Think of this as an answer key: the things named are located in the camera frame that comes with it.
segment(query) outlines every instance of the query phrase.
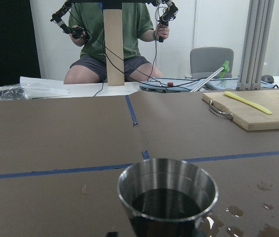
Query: person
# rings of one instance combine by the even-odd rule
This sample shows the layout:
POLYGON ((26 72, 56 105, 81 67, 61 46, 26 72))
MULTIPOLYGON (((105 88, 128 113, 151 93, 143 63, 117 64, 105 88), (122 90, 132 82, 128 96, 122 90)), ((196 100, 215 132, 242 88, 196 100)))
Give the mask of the person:
MULTIPOLYGON (((168 38, 169 28, 158 24, 154 30, 145 3, 122 4, 123 57, 126 81, 145 81, 150 77, 163 77, 161 71, 140 55, 138 39, 146 42, 168 38)), ((91 34, 83 32, 80 39, 70 34, 72 42, 83 46, 80 59, 74 62, 64 80, 64 84, 104 82, 106 57, 104 43, 104 20, 102 5, 98 2, 75 3, 69 16, 70 27, 83 27, 91 34)))

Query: yellow knife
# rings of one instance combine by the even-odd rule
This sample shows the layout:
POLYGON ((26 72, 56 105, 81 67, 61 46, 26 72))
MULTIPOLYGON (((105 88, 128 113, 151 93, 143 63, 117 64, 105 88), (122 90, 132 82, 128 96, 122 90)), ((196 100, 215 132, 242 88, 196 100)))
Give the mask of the yellow knife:
POLYGON ((270 110, 268 110, 266 107, 264 107, 262 105, 259 105, 257 103, 254 103, 252 101, 246 100, 246 99, 244 99, 244 98, 242 98, 242 97, 240 97, 240 96, 238 96, 238 95, 236 95, 236 94, 234 94, 234 93, 232 93, 230 91, 224 91, 224 94, 229 96, 229 97, 231 97, 231 98, 234 98, 236 100, 244 102, 245 104, 251 105, 252 107, 255 107, 256 109, 261 110, 262 112, 264 112, 264 113, 266 113, 268 115, 272 114, 272 112, 270 110))

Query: wooden cutting board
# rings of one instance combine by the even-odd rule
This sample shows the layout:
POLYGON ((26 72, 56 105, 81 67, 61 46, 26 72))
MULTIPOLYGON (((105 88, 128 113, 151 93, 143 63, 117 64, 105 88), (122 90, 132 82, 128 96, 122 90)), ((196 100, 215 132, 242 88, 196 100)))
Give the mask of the wooden cutting board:
POLYGON ((222 112, 234 114, 233 121, 248 131, 279 129, 279 89, 257 91, 233 91, 244 99, 258 103, 273 113, 264 112, 224 95, 224 92, 204 93, 203 100, 222 112))

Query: clear plastic wrap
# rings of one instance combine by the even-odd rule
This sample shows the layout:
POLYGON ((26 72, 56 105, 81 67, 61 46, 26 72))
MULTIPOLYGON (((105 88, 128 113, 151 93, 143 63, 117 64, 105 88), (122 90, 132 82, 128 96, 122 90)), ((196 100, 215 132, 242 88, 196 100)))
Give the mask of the clear plastic wrap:
POLYGON ((27 83, 0 87, 0 100, 28 100, 30 85, 27 83))

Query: shorts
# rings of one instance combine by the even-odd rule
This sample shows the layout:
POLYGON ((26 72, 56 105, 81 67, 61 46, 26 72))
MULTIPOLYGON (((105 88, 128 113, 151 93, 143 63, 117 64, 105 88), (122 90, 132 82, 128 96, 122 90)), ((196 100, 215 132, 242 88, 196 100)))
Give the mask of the shorts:
MULTIPOLYGON (((127 76, 132 74, 139 66, 150 63, 147 61, 147 59, 143 56, 136 56, 130 59, 124 60, 124 74, 125 74, 125 81, 127 80, 127 76)), ((71 66, 75 65, 81 65, 86 68, 89 68, 93 72, 95 72, 97 75, 99 75, 101 81, 106 81, 107 75, 106 75, 106 64, 103 63, 100 60, 97 60, 89 55, 86 55, 79 59, 78 61, 74 62, 71 66)))

